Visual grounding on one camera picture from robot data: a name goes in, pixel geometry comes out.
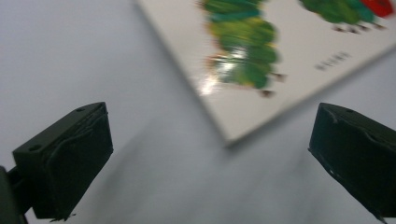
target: book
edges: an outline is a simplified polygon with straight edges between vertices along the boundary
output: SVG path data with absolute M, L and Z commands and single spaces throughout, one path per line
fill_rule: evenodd
M 228 143 L 396 46 L 389 0 L 138 2 Z

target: caterpillar illustration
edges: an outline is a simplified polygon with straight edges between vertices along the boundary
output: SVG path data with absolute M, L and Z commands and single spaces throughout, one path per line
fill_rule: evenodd
M 385 27 L 375 23 L 378 17 L 385 18 L 393 14 L 393 7 L 389 0 L 300 0 L 309 11 L 334 24 L 334 30 L 344 32 L 340 24 L 347 24 L 351 33 L 358 34 L 356 27 L 363 31 L 369 28 L 364 23 L 371 23 L 377 29 Z
M 278 61 L 273 42 L 276 29 L 262 19 L 263 0 L 203 0 L 207 29 L 220 53 L 210 57 L 208 67 L 219 82 L 232 83 L 271 96 L 269 79 L 282 80 L 272 64 Z

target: white table surface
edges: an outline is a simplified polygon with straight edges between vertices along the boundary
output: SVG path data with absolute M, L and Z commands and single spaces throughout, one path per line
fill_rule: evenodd
M 306 149 L 320 102 L 396 129 L 395 76 L 392 50 L 225 148 L 134 1 L 1 0 L 0 164 L 105 101 L 115 153 L 66 223 L 379 223 Z

